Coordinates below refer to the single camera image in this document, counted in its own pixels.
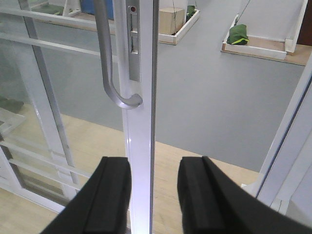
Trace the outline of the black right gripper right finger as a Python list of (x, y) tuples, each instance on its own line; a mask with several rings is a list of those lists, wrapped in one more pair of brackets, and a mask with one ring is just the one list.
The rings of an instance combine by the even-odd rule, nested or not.
[(207, 156), (182, 158), (177, 191), (185, 234), (312, 232), (248, 194)]

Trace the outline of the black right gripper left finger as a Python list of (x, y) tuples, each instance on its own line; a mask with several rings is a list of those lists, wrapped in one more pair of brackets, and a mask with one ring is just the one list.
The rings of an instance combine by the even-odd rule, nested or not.
[(125, 157), (103, 157), (89, 180), (44, 234), (124, 234), (131, 196)]

